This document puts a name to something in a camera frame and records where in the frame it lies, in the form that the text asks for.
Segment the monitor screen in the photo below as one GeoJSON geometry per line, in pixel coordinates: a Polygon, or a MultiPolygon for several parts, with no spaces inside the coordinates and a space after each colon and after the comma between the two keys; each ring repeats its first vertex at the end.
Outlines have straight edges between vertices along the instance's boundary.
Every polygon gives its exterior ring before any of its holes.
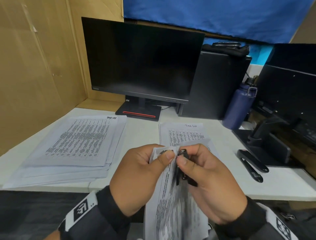
{"type": "Polygon", "coordinates": [[[82,17],[93,90],[186,103],[203,33],[82,17]]]}

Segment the left hand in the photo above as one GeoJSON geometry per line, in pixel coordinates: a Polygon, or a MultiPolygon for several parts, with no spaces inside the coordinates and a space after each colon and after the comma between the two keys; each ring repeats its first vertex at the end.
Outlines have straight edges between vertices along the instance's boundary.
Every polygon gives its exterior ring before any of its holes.
{"type": "Polygon", "coordinates": [[[158,178],[174,159],[174,152],[166,151],[149,164],[153,148],[160,147],[150,144],[128,150],[110,181],[111,194],[127,217],[150,200],[158,178]]]}

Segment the white desk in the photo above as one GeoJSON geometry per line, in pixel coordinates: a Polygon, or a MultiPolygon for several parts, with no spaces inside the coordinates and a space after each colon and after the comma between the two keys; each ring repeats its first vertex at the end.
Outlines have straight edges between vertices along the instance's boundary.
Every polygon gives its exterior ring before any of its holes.
{"type": "MultiPolygon", "coordinates": [[[[66,116],[88,114],[114,113],[75,108],[66,116]]],[[[316,201],[316,181],[302,169],[269,167],[270,172],[262,174],[264,179],[263,183],[258,183],[253,180],[243,164],[235,156],[238,149],[244,148],[243,145],[233,133],[224,128],[219,121],[178,117],[174,109],[169,108],[161,112],[160,122],[203,123],[219,153],[221,161],[229,168],[244,193],[249,197],[269,200],[316,201]]],[[[13,171],[17,169],[23,160],[31,153],[41,139],[48,133],[53,124],[15,146],[0,157],[0,186],[4,184],[13,171]]],[[[123,148],[120,159],[122,159],[126,151],[130,148],[150,143],[159,144],[158,122],[127,118],[125,138],[121,139],[121,141],[123,141],[123,148]]],[[[56,184],[25,187],[17,190],[50,192],[88,192],[100,190],[110,183],[111,177],[118,164],[119,161],[111,165],[107,178],[97,179],[90,184],[56,184]]]]}

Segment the navy blue water bottle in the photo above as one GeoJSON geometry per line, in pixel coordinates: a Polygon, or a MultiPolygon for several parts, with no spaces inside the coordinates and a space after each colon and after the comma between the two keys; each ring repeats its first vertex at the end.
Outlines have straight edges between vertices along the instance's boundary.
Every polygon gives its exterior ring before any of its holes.
{"type": "Polygon", "coordinates": [[[225,128],[231,130],[240,128],[257,95],[254,81],[254,78],[247,78],[235,91],[222,122],[225,128]]]}

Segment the desktop computer tower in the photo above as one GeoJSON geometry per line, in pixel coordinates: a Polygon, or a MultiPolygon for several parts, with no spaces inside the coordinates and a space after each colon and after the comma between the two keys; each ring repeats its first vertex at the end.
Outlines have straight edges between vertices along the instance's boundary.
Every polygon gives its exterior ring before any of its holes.
{"type": "Polygon", "coordinates": [[[251,59],[249,56],[240,58],[201,51],[189,102],[177,104],[177,114],[181,117],[223,119],[251,59]]]}

